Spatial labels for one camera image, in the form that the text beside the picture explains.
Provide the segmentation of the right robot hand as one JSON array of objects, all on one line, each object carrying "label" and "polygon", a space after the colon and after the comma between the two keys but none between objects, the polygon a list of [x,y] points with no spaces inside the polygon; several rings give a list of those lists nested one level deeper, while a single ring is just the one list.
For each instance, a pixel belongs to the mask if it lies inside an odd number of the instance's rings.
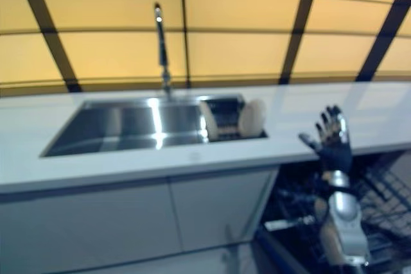
[{"label": "right robot hand", "polygon": [[317,141],[308,133],[299,133],[298,138],[311,148],[325,171],[349,173],[353,163],[353,152],[349,136],[348,122],[338,105],[327,106],[320,113],[321,123],[315,123],[319,136]]}]

